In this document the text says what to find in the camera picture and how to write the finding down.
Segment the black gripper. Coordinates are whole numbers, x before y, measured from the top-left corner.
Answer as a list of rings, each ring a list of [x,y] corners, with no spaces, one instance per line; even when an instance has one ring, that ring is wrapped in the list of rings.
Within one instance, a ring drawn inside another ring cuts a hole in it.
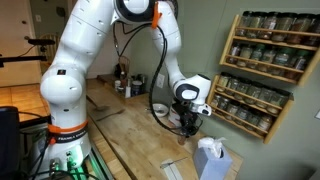
[[[171,105],[171,122],[180,130],[183,136],[190,137],[198,132],[202,122],[197,125],[197,120],[198,114],[190,111],[187,106],[179,103]]]

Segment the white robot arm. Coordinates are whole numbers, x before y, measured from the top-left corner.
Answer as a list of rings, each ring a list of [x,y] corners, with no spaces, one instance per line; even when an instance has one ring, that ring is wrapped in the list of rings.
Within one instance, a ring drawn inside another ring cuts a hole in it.
[[[51,119],[40,157],[42,170],[79,167],[91,150],[87,133],[86,79],[110,71],[115,57],[102,61],[106,37],[115,23],[151,28],[155,47],[168,72],[175,98],[190,103],[192,114],[209,116],[205,103],[211,81],[197,74],[185,77],[177,62],[181,35],[176,0],[77,0],[60,38],[51,66],[42,76],[40,90],[49,104]]]

